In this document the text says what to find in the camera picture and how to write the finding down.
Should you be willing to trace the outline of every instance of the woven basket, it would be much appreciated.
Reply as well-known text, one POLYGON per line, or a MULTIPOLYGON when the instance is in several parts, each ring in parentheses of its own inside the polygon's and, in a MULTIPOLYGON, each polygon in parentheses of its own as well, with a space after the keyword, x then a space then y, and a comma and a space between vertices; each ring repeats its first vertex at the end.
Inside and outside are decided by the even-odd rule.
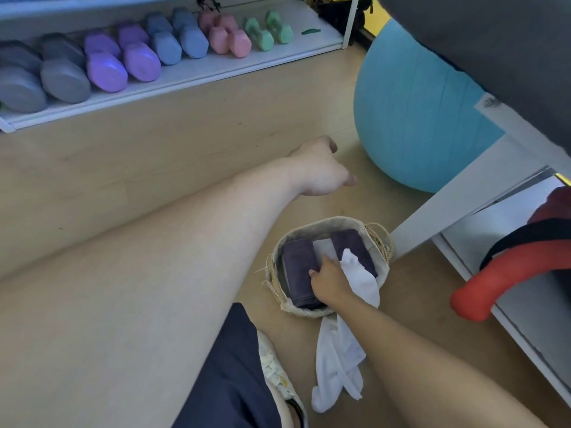
POLYGON ((363 239, 363 243, 375 264, 375 270, 379 274, 376 281, 379 288, 381 288, 387 278, 389 260, 394 251, 394 245, 389 233, 379 224, 370 223, 365 225, 353 218, 335 216, 291 230, 277 242, 274 252, 268 256, 269 261, 266 261, 266 280, 263 283, 272 290, 283 311, 305 318, 320 318, 333 313, 327 307, 311 310, 294 306, 294 303, 284 291, 284 288, 287 289, 287 284, 281 261, 283 245, 299 238, 309 238, 311 240, 329 238, 331 233, 350 228, 357 230, 363 239), (388 241, 388 244, 383 242, 383 239, 377 235, 372 229, 373 226, 378 226, 382 230, 382 235, 388 241))

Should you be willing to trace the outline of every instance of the shoe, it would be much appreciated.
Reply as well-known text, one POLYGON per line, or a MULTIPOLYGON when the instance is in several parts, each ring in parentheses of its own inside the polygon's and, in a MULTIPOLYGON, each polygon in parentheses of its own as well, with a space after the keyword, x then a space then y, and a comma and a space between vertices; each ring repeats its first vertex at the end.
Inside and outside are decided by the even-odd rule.
POLYGON ((258 331, 258 352, 260 353, 261 368, 264 372, 264 377, 276 388, 282 398, 294 408, 302 426, 308 428, 307 412, 305 411, 302 400, 299 398, 299 395, 297 395, 282 364, 277 359, 276 349, 272 341, 260 331, 258 331))

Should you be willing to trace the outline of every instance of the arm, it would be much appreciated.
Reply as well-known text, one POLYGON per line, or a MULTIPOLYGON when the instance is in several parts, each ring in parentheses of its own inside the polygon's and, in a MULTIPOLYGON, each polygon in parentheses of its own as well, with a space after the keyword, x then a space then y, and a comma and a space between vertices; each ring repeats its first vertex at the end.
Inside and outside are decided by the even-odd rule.
POLYGON ((354 184, 325 137, 0 284, 0 425, 169 427, 269 229, 354 184))
POLYGON ((319 300, 349 326, 391 400, 414 428, 545 428, 495 382, 356 296, 339 263, 311 271, 319 300))

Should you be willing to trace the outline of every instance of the white platform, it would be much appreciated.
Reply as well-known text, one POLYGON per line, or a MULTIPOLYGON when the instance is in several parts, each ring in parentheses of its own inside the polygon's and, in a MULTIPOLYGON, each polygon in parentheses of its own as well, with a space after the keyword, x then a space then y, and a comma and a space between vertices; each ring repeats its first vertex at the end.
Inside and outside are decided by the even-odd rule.
MULTIPOLYGON (((432 240, 468 280, 478 272, 489 248, 526 224, 561 185, 555 177, 541 181, 466 216, 432 240)), ((516 285, 498 300, 492 313, 571 406, 571 302, 553 276, 537 276, 516 285)))
POLYGON ((283 22, 291 25, 294 30, 294 39, 289 44, 280 45, 276 42, 274 48, 268 52, 262 52, 253 45, 250 55, 243 59, 236 59, 232 54, 217 55, 210 50, 203 59, 185 58, 174 66, 163 66, 161 77, 152 83, 132 80, 127 89, 114 94, 94 90, 89 100, 80 104, 70 105, 54 101, 44 111, 34 114, 22 114, 2 108, 0 130, 13 132, 28 126, 209 83, 341 48, 343 36, 321 20, 317 13, 302 1, 287 1, 274 5, 266 2, 263 6, 260 3, 252 3, 250 6, 240 6, 226 11, 232 12, 239 23, 244 16, 254 16, 263 23, 263 16, 268 7, 278 11, 283 22), (310 28, 318 28, 321 31, 302 35, 302 31, 310 28))

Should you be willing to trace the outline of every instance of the shorts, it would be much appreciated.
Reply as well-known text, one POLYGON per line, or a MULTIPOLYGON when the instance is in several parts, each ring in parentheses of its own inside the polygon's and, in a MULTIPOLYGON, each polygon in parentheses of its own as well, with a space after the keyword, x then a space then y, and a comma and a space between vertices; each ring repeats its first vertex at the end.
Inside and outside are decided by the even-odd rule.
POLYGON ((172 428, 278 428, 256 327, 234 303, 172 428))

